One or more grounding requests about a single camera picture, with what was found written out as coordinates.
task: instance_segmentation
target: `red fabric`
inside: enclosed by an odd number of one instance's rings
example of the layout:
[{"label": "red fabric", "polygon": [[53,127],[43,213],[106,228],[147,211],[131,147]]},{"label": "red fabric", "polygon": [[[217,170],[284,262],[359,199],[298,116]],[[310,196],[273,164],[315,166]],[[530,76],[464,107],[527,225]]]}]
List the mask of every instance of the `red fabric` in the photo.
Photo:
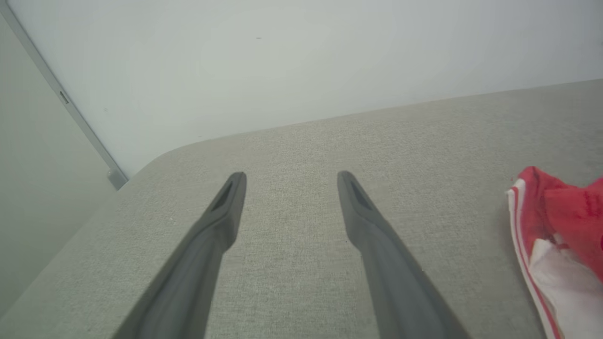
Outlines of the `red fabric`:
[{"label": "red fabric", "polygon": [[528,257],[537,238],[555,242],[552,235],[559,233],[603,282],[603,178],[577,188],[534,166],[519,177],[526,182],[522,232]]}]

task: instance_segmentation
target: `gray textured surface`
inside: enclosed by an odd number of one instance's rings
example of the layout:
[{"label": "gray textured surface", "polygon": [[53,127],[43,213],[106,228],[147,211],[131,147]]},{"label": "gray textured surface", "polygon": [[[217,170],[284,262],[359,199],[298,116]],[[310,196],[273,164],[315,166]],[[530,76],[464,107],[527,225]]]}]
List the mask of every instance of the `gray textured surface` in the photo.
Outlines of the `gray textured surface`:
[{"label": "gray textured surface", "polygon": [[336,173],[355,174],[475,338],[542,331],[504,191],[525,166],[603,174],[603,81],[442,100],[200,142],[127,183],[0,321],[2,338],[108,338],[228,175],[247,199],[207,338],[375,338]]}]

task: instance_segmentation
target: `red stripe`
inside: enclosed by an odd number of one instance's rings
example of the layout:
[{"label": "red stripe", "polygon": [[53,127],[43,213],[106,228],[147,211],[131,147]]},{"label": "red stripe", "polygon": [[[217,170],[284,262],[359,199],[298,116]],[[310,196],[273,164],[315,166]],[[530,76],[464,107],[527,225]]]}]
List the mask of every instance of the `red stripe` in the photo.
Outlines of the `red stripe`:
[{"label": "red stripe", "polygon": [[549,320],[549,324],[550,324],[551,328],[553,329],[553,334],[555,335],[555,339],[561,339],[561,336],[559,335],[559,329],[557,328],[557,324],[555,323],[553,315],[551,314],[551,311],[549,310],[549,308],[546,306],[545,301],[542,298],[542,295],[540,294],[540,290],[534,283],[532,275],[530,274],[530,272],[528,270],[528,266],[526,265],[526,260],[523,257],[523,252],[522,252],[523,244],[521,242],[519,242],[519,227],[518,227],[519,223],[517,222],[517,205],[519,204],[519,190],[515,186],[513,186],[512,190],[513,190],[513,192],[515,192],[515,240],[517,241],[517,244],[519,246],[519,256],[522,258],[521,263],[523,264],[526,274],[528,275],[529,281],[532,284],[532,287],[533,287],[534,291],[536,292],[536,295],[538,296],[538,300],[540,301],[540,304],[542,305],[542,308],[544,309],[544,311],[546,313],[546,317]]}]

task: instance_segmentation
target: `metal strip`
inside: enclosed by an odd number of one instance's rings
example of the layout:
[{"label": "metal strip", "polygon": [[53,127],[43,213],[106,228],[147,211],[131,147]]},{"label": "metal strip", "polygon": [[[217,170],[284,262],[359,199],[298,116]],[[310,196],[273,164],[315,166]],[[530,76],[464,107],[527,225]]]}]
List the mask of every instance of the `metal strip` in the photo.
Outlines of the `metal strip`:
[{"label": "metal strip", "polygon": [[88,126],[88,123],[82,117],[80,111],[74,105],[74,102],[70,99],[69,95],[61,84],[58,82],[58,79],[54,76],[42,56],[40,52],[38,52],[36,46],[31,41],[30,37],[27,35],[23,26],[14,15],[13,10],[8,5],[8,0],[0,0],[0,13],[4,19],[8,22],[8,25],[13,30],[14,34],[17,36],[17,39],[21,42],[21,45],[25,48],[25,51],[33,60],[34,64],[36,64],[40,73],[46,82],[50,85],[50,88],[57,95],[58,99],[61,101],[63,106],[67,109],[67,112],[71,115],[71,117],[75,120],[75,123],[80,127],[81,131],[84,132],[84,135],[88,138],[94,149],[98,152],[101,158],[105,161],[107,166],[109,167],[109,171],[107,173],[107,177],[109,181],[113,184],[115,189],[120,189],[127,181],[128,178],[121,171],[118,164],[113,160],[112,156],[107,152],[101,141],[98,139],[94,131]]}]

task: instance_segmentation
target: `wall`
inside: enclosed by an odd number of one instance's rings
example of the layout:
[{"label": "wall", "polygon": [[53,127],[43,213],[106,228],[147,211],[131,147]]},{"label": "wall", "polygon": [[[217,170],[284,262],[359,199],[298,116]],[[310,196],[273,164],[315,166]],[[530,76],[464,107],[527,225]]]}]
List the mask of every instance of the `wall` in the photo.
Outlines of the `wall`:
[{"label": "wall", "polygon": [[595,0],[9,0],[127,175],[205,139],[603,77]]},{"label": "wall", "polygon": [[107,170],[0,16],[0,317],[115,193]]}]

